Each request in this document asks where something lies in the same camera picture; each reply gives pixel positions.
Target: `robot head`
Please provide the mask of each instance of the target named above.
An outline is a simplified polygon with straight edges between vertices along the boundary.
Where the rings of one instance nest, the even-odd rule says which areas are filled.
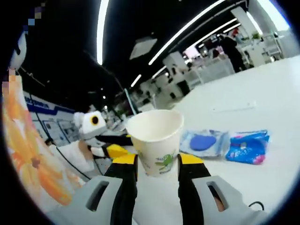
[[[15,47],[9,67],[18,70],[25,60],[26,51],[27,51],[26,39],[25,39],[25,33],[23,32],[19,38],[17,46]]]
[[[79,134],[84,140],[98,136],[107,130],[106,122],[99,111],[86,114],[77,112],[74,115],[74,123],[79,128]]]

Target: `blue pouch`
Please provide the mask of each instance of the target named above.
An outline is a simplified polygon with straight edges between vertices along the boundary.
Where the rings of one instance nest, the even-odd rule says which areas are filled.
[[[270,135],[267,130],[239,132],[230,138],[226,159],[259,165],[265,160]]]
[[[187,130],[180,140],[180,152],[197,157],[217,157],[228,149],[228,132]]]

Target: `cup rim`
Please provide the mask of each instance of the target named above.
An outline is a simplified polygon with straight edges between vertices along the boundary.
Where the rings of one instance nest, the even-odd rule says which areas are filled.
[[[130,122],[132,119],[134,119],[136,116],[142,115],[142,114],[144,114],[144,113],[149,113],[149,112],[151,112],[151,111],[165,111],[165,112],[168,111],[168,112],[177,113],[177,114],[180,116],[180,118],[181,118],[181,123],[180,123],[180,125],[178,126],[178,128],[177,128],[176,130],[174,130],[171,134],[169,134],[169,135],[167,135],[167,136],[165,136],[165,137],[163,137],[163,138],[153,139],[153,140],[143,140],[143,139],[141,139],[141,138],[136,138],[136,137],[134,137],[135,139],[137,139],[137,140],[139,140],[139,141],[142,141],[142,142],[147,142],[147,143],[159,142],[159,141],[162,141],[162,140],[165,140],[165,139],[171,137],[171,136],[174,135],[176,132],[178,132],[179,129],[181,129],[181,128],[183,127],[183,124],[184,124],[184,116],[183,116],[182,113],[178,112],[177,110],[155,109],[155,110],[150,110],[150,111],[146,111],[146,112],[139,113],[139,114],[135,115],[134,117],[130,118],[130,119],[128,120],[128,122],[127,122],[127,125],[126,125],[126,130],[127,130],[127,132],[128,132],[129,135],[131,135],[131,133],[130,133],[130,131],[129,131],[129,129],[128,129],[128,124],[129,124],[129,122]]]

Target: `person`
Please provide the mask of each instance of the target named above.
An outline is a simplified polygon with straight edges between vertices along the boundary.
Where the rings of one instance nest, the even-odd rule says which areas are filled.
[[[237,42],[231,39],[230,37],[224,37],[223,35],[220,35],[219,43],[223,48],[224,53],[230,59],[234,71],[238,73],[240,69],[246,70],[242,55],[239,52],[239,50],[236,48]]]

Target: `blue snack bag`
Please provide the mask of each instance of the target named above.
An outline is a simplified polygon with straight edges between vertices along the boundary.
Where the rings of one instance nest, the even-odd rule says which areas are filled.
[[[270,135],[267,130],[239,132],[230,139],[226,159],[259,165],[265,160]]]

